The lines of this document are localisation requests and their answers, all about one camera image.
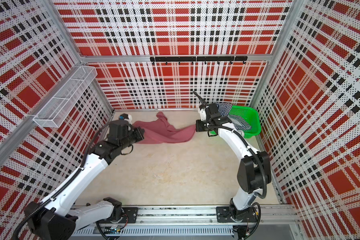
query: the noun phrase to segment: striped cloth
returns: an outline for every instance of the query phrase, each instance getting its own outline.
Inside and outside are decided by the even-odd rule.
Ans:
[[[228,116],[232,121],[233,125],[238,130],[250,130],[252,128],[251,125],[245,121],[245,119],[239,115],[229,114],[232,108],[232,104],[230,103],[216,103],[217,108],[219,109],[219,113],[221,116]]]

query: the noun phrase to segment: cable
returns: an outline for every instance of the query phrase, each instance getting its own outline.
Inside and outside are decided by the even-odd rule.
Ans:
[[[247,225],[246,231],[245,231],[245,233],[244,233],[245,238],[242,238],[242,239],[240,239],[240,240],[245,240],[245,239],[249,238],[250,236],[252,236],[252,234],[254,233],[254,231],[256,231],[257,227],[259,226],[260,218],[261,218],[260,204],[258,204],[257,202],[254,202],[251,206],[253,207],[254,205],[256,205],[257,208],[258,208],[258,216],[257,216],[256,225],[255,225],[254,227],[252,227],[252,228],[248,228],[248,225]],[[237,229],[240,229],[240,227],[242,227],[242,226],[235,226],[235,227],[233,228],[233,231],[238,233]],[[247,236],[246,233],[247,233],[248,230],[252,230],[252,231],[251,231],[250,234]]]
[[[106,240],[116,240],[116,239],[118,239],[118,238],[120,237],[120,236],[116,236],[116,237],[107,237],[107,236],[105,235],[105,233],[103,232],[103,230],[101,230],[101,227],[100,227],[99,221],[96,221],[95,223],[96,223],[96,227],[97,227],[97,229],[99,230],[99,232],[100,232],[101,236],[102,236],[104,239],[106,239]]]
[[[207,126],[207,128],[222,128],[222,129],[225,129],[225,130],[228,130],[228,131],[231,131],[233,132],[234,134],[236,134],[240,140],[244,143],[244,145],[246,147],[248,147],[248,143],[247,141],[244,139],[244,137],[236,130],[233,130],[232,128],[230,127],[225,127],[225,126],[213,126],[213,125],[209,125]],[[265,196],[267,195],[267,181],[266,181],[266,176],[265,176],[265,171],[264,171],[264,168],[263,168],[263,165],[262,163],[260,162],[260,159],[257,157],[257,155],[254,153],[254,151],[251,149],[251,148],[247,148],[248,151],[252,154],[252,156],[254,157],[254,159],[256,160],[256,164],[257,166],[259,167],[259,170],[260,170],[260,173],[261,173],[261,177],[263,178],[263,192],[261,194],[255,192],[254,194],[261,198],[261,199],[264,199]]]
[[[125,228],[125,227],[127,226],[127,224],[128,224],[128,220],[129,220],[128,215],[127,215],[127,214],[124,214],[123,216],[126,216],[126,217],[127,217],[127,221],[125,222],[124,227],[122,227],[122,228],[119,229],[119,232],[120,232],[121,230],[123,230],[123,228]]]
[[[24,227],[24,225],[31,219],[33,218],[36,214],[39,213],[39,211],[41,209],[43,209],[50,201],[51,199],[56,199],[56,197],[64,190],[68,187],[69,184],[71,184],[71,182],[79,175],[79,173],[82,171],[81,168],[84,167],[85,162],[87,160],[87,156],[88,156],[88,152],[89,149],[91,148],[92,144],[95,142],[96,137],[99,135],[99,133],[108,126],[109,123],[106,123],[102,128],[100,128],[96,134],[93,136],[93,138],[91,139],[90,143],[88,144],[88,146],[86,147],[85,151],[84,151],[84,157],[83,160],[81,161],[80,164],[80,168],[77,169],[77,171],[73,174],[73,176],[59,189],[56,191],[55,194],[52,195],[52,197],[50,197],[48,200],[46,200],[43,203],[39,203],[39,207],[37,207],[31,214],[29,214],[27,217],[25,217],[20,223],[19,225],[17,225],[17,227],[14,229],[13,231],[13,235],[12,238],[13,240],[19,240],[19,233],[21,231],[21,229]]]

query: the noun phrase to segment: beige floor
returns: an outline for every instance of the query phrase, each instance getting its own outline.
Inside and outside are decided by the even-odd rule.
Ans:
[[[125,112],[133,121],[154,121],[157,112]],[[195,111],[166,111],[176,128],[195,124]],[[258,147],[252,137],[248,142]],[[196,132],[189,142],[134,144],[130,155],[118,156],[84,190],[76,205],[94,204],[113,197],[123,205],[228,204],[239,187],[239,160],[220,137]],[[260,204],[278,204],[272,184]]]

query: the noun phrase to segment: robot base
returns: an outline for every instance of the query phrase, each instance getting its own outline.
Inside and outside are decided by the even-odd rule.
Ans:
[[[128,216],[128,223],[136,223],[136,218],[137,218],[137,211],[138,211],[138,207],[122,207],[124,213]],[[117,223],[126,223],[127,218],[123,217],[121,218],[121,220]],[[115,220],[113,218],[107,218],[107,219],[103,219],[103,220],[99,220],[99,223],[115,223]]]
[[[231,199],[228,207],[216,207],[217,222],[248,222],[254,223],[257,221],[256,211],[254,207],[249,207],[244,210],[237,210]]]

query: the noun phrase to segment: black hook rack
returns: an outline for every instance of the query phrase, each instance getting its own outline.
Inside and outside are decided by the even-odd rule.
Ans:
[[[150,57],[151,62],[214,62],[217,61],[217,64],[220,64],[221,61],[229,61],[230,64],[233,64],[234,61],[242,61],[243,64],[246,64],[248,56],[184,56],[184,57]]]

